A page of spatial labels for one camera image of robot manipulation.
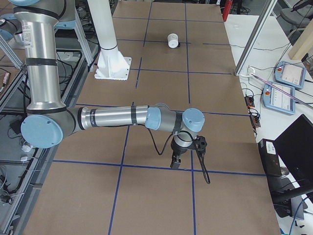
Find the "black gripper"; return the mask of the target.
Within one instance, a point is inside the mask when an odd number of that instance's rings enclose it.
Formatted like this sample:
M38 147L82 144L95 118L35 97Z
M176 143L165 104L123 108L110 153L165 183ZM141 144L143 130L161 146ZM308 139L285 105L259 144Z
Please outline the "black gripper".
M185 141L179 136L174 136L171 141L171 148L173 151L173 157L170 164L171 169L179 169L181 164L181 155L184 154L188 149L195 150L193 142L191 140Z

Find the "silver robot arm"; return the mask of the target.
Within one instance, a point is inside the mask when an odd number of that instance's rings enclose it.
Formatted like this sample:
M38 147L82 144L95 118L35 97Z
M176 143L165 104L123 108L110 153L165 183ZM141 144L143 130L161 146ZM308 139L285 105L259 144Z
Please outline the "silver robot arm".
M165 131L173 150L171 168L180 157L195 150L204 165L205 138L199 135L205 117L195 108L183 112L165 104L115 108L69 108L61 101L55 28L58 23L74 25L72 0L15 0L14 15L22 25L25 63L31 91L27 117L21 124L23 138L37 148L51 148L80 130L93 127L143 125L149 131Z

